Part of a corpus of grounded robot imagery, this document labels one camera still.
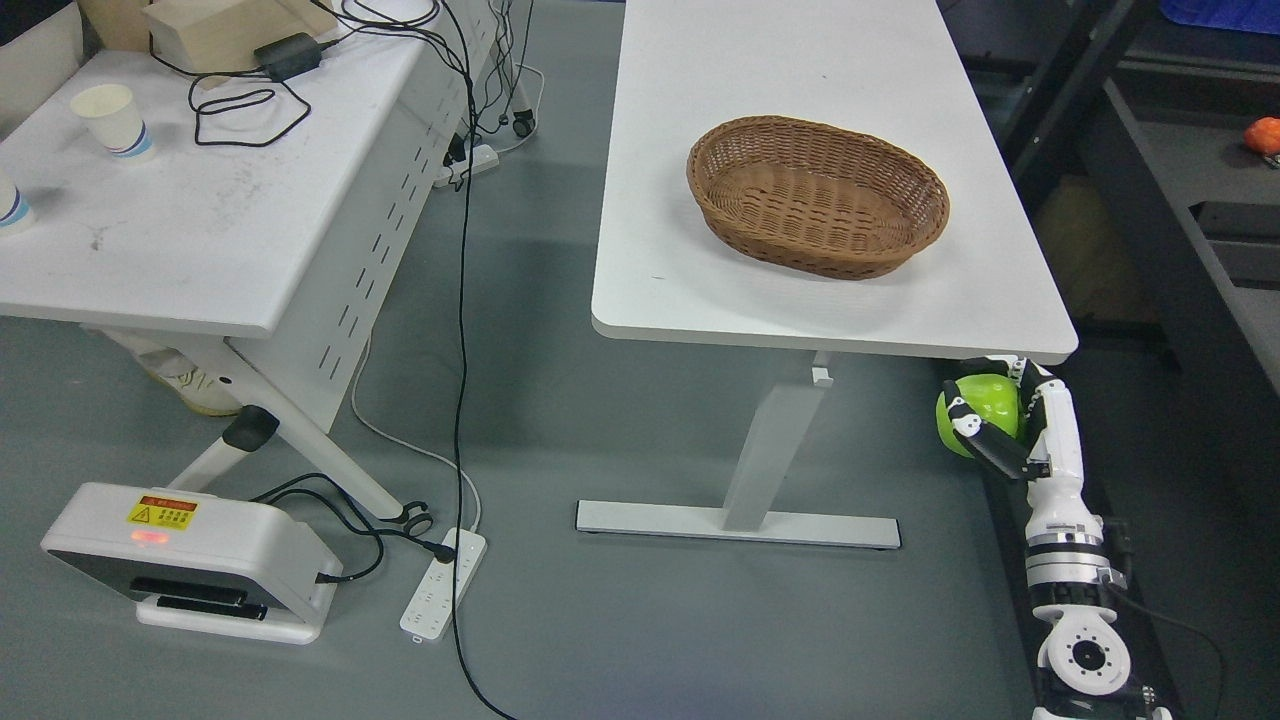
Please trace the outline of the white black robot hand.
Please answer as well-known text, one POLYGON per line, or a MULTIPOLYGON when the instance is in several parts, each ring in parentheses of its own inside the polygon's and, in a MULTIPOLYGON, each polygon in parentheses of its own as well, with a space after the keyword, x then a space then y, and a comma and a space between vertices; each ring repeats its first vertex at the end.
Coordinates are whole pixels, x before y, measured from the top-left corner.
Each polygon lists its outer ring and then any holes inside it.
POLYGON ((943 380, 942 401, 946 437, 959 442, 983 468, 1027 483, 1032 509, 1028 542, 1056 534, 1070 534, 1079 543, 1102 541, 1101 520, 1082 497, 1080 436, 1073 397, 1062 380, 1029 357, 973 357, 943 380), (1019 437, 986 420, 973 392, 957 384, 983 374, 1001 375, 1016 386, 1024 423, 1019 437))

